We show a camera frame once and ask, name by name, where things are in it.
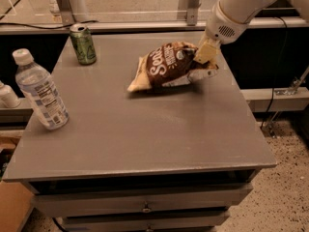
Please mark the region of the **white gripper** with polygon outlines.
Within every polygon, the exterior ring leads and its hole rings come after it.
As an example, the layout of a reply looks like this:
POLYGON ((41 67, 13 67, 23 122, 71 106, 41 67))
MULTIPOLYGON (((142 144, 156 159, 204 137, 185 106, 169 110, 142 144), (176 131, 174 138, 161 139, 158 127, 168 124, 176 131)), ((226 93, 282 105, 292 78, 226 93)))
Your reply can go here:
POLYGON ((220 52, 220 44, 236 41, 246 30, 249 14, 246 9, 228 7, 218 0, 212 8, 206 23, 206 32, 198 42, 194 61, 205 64, 220 52))

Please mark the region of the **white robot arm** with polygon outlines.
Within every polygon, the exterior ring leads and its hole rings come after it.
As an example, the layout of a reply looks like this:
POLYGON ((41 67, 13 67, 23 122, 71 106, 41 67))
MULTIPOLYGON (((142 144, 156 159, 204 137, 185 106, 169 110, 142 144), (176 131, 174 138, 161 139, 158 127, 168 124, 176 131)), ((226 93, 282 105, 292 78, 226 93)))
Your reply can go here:
MULTIPOLYGON (((205 64, 218 53, 222 44, 233 43, 251 20, 277 0, 217 0, 206 22, 194 60, 205 64)), ((288 0, 300 16, 309 21, 309 0, 288 0)))

